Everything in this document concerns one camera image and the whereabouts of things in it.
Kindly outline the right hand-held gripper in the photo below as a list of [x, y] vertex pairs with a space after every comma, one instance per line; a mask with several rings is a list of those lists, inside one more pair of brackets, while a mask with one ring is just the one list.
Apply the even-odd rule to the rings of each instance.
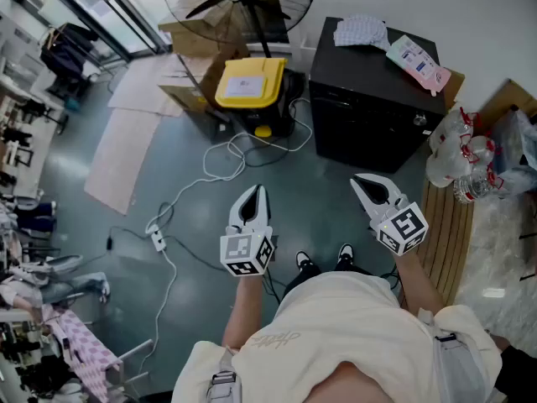
[[425, 216], [388, 177], [358, 173], [350, 184], [371, 218], [376, 239], [393, 254], [406, 254], [423, 242], [429, 230]]

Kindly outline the black washing machine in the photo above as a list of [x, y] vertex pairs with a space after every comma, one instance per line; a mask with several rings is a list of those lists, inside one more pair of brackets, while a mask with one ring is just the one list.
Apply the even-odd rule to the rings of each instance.
[[415, 151], [446, 113], [444, 94], [435, 97], [371, 45], [337, 47], [339, 18], [326, 18], [310, 69], [310, 107], [315, 98], [379, 107], [396, 115], [412, 133]]

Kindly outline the brown cardboard box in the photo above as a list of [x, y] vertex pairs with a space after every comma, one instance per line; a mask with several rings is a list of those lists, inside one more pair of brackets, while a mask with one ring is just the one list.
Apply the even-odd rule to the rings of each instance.
[[171, 55], [159, 76], [158, 86], [189, 113], [222, 110], [216, 103], [218, 84], [228, 60], [249, 57], [248, 50], [230, 48], [211, 57]]

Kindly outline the white-bagged water jug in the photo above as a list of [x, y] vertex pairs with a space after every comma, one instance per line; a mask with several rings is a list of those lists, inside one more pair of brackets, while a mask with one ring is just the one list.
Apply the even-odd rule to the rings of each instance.
[[450, 136], [426, 161], [425, 175], [437, 188], [444, 188], [454, 180], [470, 173], [472, 164], [464, 148], [470, 137]]

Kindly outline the curved wooden slatted bench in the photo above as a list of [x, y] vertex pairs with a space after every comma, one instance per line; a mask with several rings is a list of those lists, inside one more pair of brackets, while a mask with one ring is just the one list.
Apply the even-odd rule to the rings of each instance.
[[413, 251], [445, 306], [454, 303], [465, 269], [472, 234], [474, 205], [460, 203], [453, 186], [438, 188], [425, 181], [421, 210], [429, 231]]

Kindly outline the person's black trousers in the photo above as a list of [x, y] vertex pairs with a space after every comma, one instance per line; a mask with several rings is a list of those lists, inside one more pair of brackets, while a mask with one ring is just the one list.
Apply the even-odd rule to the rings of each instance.
[[[296, 286], [321, 274], [321, 269], [308, 259], [304, 259], [299, 263], [299, 270], [299, 274], [286, 286], [284, 296], [291, 292]], [[363, 275], [371, 275], [371, 273], [366, 270], [363, 270], [344, 259], [337, 262], [334, 271], [357, 272]]]

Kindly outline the white power strip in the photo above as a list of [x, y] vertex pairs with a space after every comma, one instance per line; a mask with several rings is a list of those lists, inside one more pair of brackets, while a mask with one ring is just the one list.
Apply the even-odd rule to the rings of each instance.
[[156, 223], [154, 223], [149, 227], [148, 231], [155, 250], [158, 253], [166, 250], [166, 242], [164, 240], [164, 236], [160, 230], [160, 227]]

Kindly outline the brown cardboard panel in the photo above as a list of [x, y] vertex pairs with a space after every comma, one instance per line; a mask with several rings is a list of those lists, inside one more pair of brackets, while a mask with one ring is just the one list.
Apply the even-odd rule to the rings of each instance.
[[462, 73], [449, 69], [451, 76], [443, 88], [446, 111], [449, 111], [456, 104], [456, 96], [461, 89], [465, 76]]

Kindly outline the pink detergent pouch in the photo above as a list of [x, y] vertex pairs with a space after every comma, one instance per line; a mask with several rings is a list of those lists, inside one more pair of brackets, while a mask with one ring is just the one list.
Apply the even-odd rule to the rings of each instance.
[[450, 80], [451, 72], [438, 65], [433, 58], [407, 35], [389, 47], [386, 56], [411, 75], [431, 96], [440, 93]]

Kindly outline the flat cardboard sheet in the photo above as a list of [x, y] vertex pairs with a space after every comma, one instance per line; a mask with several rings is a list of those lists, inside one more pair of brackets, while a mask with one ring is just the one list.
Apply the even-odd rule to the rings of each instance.
[[138, 173], [160, 120], [155, 113], [113, 109], [96, 148], [85, 192], [127, 215]]
[[183, 109], [160, 86], [171, 86], [185, 74], [175, 54], [156, 55], [132, 62], [114, 89], [108, 106], [179, 117]]

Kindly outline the person's beige t-shirt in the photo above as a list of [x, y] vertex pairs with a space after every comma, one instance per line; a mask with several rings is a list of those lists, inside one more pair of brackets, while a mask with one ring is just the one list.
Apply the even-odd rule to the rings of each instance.
[[175, 384], [173, 403], [210, 403], [229, 369], [241, 403], [304, 403], [343, 363], [393, 403], [487, 403], [500, 352], [467, 306], [414, 315], [386, 281], [329, 272], [295, 287], [273, 321], [238, 350], [200, 341]]

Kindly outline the clear plastic bag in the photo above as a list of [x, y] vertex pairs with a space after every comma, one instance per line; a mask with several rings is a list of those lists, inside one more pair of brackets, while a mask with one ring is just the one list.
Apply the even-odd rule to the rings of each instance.
[[501, 184], [498, 195], [537, 191], [537, 124], [512, 105], [493, 125], [491, 135], [498, 147], [493, 159], [493, 171]]

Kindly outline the large cardboard box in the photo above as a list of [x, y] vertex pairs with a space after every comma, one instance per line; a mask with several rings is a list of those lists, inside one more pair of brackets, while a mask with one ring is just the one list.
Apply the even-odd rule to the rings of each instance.
[[249, 43], [266, 44], [285, 34], [292, 20], [279, 0], [164, 1], [170, 16], [160, 22], [159, 29], [171, 36], [176, 54], [188, 57], [211, 57], [232, 47], [248, 50]]

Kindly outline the pink checked ironing board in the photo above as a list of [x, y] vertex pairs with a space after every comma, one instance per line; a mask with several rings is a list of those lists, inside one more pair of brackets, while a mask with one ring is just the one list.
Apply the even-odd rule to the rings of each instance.
[[123, 361], [108, 349], [72, 310], [42, 307], [44, 323], [60, 345], [71, 371], [100, 403], [112, 403], [112, 372], [123, 378]]

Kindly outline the white desk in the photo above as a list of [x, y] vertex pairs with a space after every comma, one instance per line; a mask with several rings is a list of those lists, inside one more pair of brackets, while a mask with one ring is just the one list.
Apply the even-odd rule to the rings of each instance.
[[0, 75], [0, 193], [36, 196], [53, 137], [64, 125], [64, 106], [50, 95], [38, 76], [25, 90]]

